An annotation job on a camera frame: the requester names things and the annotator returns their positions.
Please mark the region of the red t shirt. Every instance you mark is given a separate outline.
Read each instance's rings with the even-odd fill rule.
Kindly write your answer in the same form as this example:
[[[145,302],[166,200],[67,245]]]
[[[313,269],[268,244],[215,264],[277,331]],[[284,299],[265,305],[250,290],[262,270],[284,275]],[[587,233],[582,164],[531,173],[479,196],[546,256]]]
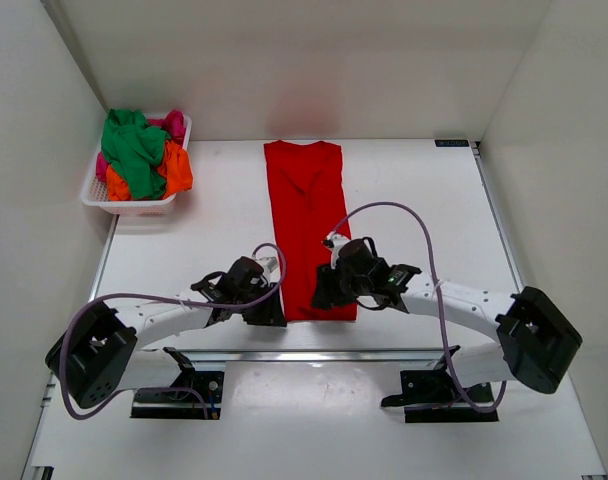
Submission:
[[[341,147],[279,140],[264,145],[264,156],[274,236],[286,260],[281,287],[286,320],[354,321],[356,305],[312,306],[317,267],[331,258],[323,240],[347,215]]]

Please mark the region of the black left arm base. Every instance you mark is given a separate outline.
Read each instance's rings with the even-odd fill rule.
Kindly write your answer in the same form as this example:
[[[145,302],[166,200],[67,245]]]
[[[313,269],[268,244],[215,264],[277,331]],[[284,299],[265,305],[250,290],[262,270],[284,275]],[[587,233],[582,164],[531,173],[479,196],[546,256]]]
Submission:
[[[133,354],[119,386],[133,391],[135,419],[218,420],[225,364],[198,362],[174,347]]]

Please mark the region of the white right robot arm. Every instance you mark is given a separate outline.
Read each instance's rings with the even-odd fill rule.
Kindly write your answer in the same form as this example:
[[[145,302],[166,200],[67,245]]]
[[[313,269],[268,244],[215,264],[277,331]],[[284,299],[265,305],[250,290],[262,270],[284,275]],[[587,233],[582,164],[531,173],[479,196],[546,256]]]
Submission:
[[[331,260],[318,267],[312,305],[317,309],[359,305],[444,320],[489,338],[489,343],[452,347],[443,358],[448,376],[462,387],[517,381],[541,394],[553,394],[583,339],[554,302],[526,286],[515,294],[437,282],[419,268],[390,265],[372,238],[328,236]]]

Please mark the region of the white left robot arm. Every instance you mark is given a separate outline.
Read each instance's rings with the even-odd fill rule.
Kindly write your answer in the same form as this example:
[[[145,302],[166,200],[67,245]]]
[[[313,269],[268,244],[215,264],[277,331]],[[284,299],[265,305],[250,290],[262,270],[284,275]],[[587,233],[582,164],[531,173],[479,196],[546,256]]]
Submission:
[[[242,256],[174,297],[108,294],[87,303],[51,347],[45,364],[58,379],[72,417],[86,419],[117,393],[192,391],[189,358],[166,340],[238,315],[253,326],[283,327],[276,257]]]

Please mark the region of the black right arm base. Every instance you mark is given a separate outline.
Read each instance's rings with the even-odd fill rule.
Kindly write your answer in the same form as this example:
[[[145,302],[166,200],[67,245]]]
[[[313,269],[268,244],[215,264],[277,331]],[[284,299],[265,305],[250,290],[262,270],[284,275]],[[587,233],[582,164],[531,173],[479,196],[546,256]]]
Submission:
[[[455,388],[446,364],[407,367],[399,373],[400,389],[380,401],[382,409],[401,408],[406,424],[494,423],[496,411],[479,412],[468,405]]]

